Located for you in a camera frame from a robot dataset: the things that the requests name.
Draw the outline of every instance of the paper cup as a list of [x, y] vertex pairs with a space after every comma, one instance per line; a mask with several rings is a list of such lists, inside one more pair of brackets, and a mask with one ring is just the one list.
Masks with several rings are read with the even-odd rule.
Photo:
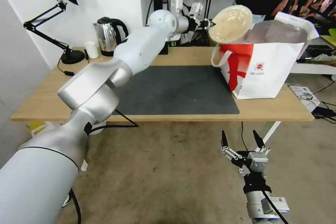
[[98, 58], [99, 53], [94, 41], [87, 41], [84, 45], [89, 58]]
[[210, 38], [226, 44], [245, 35], [251, 27], [252, 12], [243, 5], [233, 5], [219, 12], [212, 20], [216, 25], [209, 29]]

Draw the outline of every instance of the kettle handle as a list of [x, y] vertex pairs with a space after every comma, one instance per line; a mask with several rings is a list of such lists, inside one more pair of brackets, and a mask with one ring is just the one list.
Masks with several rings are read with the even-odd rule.
[[127, 27], [126, 25], [119, 19], [110, 19], [110, 23], [112, 23], [112, 26], [114, 26], [114, 29], [115, 29], [115, 39], [116, 39], [116, 42], [117, 44], [120, 44], [121, 43], [121, 37], [120, 37], [120, 33], [117, 29], [117, 26], [121, 26], [124, 33], [125, 33], [125, 38], [128, 37], [128, 30], [127, 30]]

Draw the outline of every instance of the yellow object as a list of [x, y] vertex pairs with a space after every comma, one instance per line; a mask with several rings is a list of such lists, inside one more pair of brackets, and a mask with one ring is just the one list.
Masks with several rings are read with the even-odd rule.
[[324, 38], [326, 41], [336, 47], [336, 37], [321, 35], [321, 38]]
[[42, 130], [47, 127], [46, 123], [43, 121], [33, 121], [30, 123], [30, 131], [32, 136], [36, 136]]
[[332, 37], [336, 38], [336, 29], [335, 28], [329, 29], [328, 32], [330, 33], [330, 35]]

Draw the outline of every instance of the lamp base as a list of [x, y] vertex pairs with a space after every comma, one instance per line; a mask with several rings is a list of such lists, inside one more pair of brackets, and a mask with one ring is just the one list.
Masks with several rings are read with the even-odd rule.
[[77, 50], [65, 51], [61, 57], [62, 62], [67, 65], [76, 64], [81, 62], [83, 59], [85, 59], [84, 53]]

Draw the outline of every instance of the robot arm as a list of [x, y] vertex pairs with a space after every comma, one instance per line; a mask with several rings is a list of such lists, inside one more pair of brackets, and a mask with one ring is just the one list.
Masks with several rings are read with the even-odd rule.
[[267, 154], [270, 148], [266, 148], [263, 139], [253, 131], [254, 139], [259, 148], [255, 151], [235, 152], [228, 146], [224, 131], [222, 131], [221, 153], [232, 164], [239, 167], [239, 173], [244, 178], [243, 188], [247, 198], [247, 212], [252, 223], [277, 224], [287, 223], [281, 213], [289, 212], [285, 198], [272, 197], [271, 188], [266, 185], [264, 171], [268, 163]]
[[0, 223], [54, 223], [83, 163], [94, 123], [107, 119], [119, 99], [113, 89], [148, 68], [166, 41], [198, 28], [196, 16], [157, 10], [148, 26], [129, 35], [105, 63], [91, 63], [66, 82], [59, 97], [72, 110], [66, 124], [20, 147], [0, 170]]

